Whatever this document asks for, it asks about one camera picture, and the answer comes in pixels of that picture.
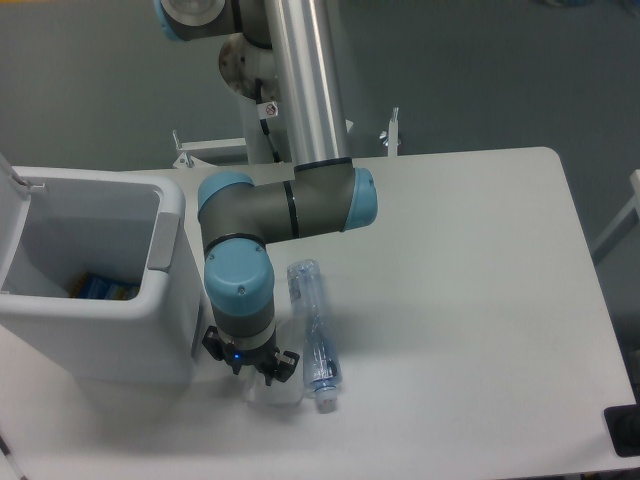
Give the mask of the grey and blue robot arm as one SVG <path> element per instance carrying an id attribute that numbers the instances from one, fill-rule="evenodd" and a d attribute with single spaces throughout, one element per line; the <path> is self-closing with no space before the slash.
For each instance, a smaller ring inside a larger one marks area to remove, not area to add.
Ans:
<path id="1" fill-rule="evenodd" d="M 214 324 L 202 343 L 234 372 L 252 366 L 286 382 L 299 357 L 276 344 L 270 243 L 370 225 L 378 200 L 370 171 L 354 166 L 322 1 L 158 1 L 165 34 L 179 41 L 238 33 L 275 57 L 294 176 L 255 185 L 225 171 L 198 190 L 203 282 Z"/>

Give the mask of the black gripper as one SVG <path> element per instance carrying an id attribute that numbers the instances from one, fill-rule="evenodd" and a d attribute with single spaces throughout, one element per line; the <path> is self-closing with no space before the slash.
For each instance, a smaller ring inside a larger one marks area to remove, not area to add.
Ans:
<path id="1" fill-rule="evenodd" d="M 216 326 L 207 327 L 202 338 L 202 346 L 218 362 L 229 366 L 238 374 L 243 366 L 254 366 L 263 376 L 266 386 L 274 381 L 286 383 L 295 373 L 300 355 L 292 351 L 280 352 L 275 332 L 269 339 L 253 349 L 242 349 L 238 344 L 224 339 Z"/>

